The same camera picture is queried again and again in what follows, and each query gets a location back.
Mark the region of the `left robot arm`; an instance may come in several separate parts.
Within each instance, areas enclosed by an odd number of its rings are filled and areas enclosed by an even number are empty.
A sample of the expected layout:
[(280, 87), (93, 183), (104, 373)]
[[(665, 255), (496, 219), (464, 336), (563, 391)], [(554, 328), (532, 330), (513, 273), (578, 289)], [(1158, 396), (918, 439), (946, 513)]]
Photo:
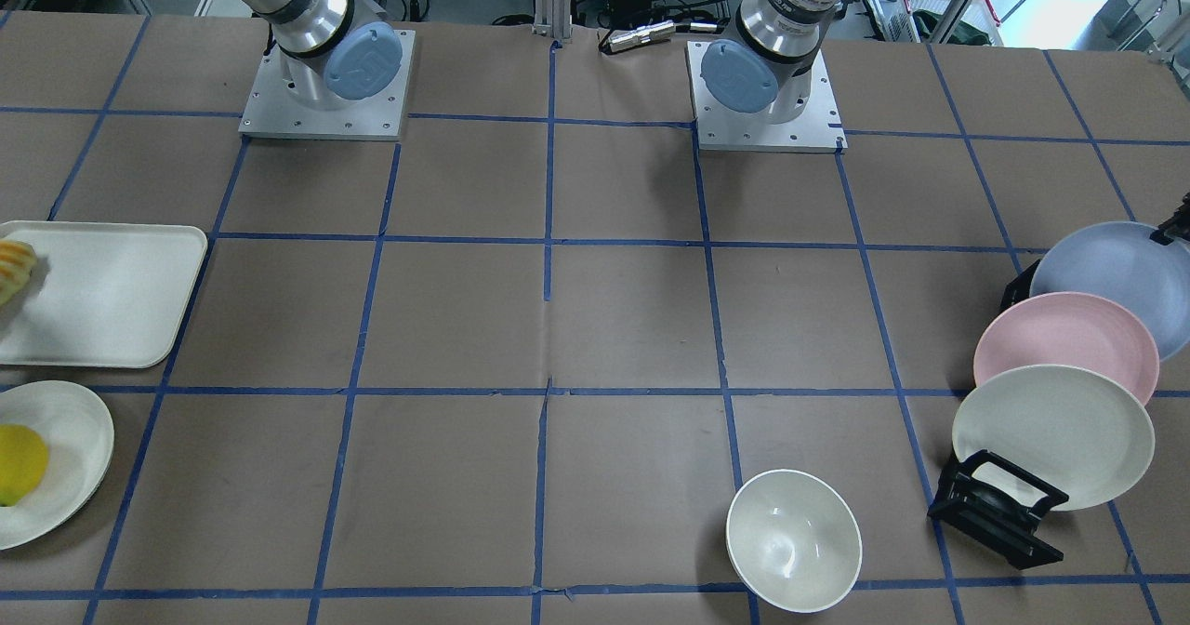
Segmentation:
[(710, 240), (1032, 252), (1186, 196), (1186, 102), (1139, 54), (827, 39), (741, 0), (693, 85)]

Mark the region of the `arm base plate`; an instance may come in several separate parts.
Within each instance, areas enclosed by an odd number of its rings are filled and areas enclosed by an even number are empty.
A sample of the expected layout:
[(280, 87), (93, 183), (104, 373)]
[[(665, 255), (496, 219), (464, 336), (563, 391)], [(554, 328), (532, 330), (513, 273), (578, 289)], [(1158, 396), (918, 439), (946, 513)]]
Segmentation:
[(403, 49), (400, 70), (378, 94), (364, 100), (333, 94), (309, 65), (273, 48), (259, 61), (239, 133), (273, 140), (400, 140), (416, 32), (397, 29), (396, 36)]
[(715, 100), (701, 77), (708, 40), (687, 44), (699, 145), (707, 151), (841, 154), (848, 149), (823, 54), (810, 73), (782, 87), (765, 111), (740, 113)]

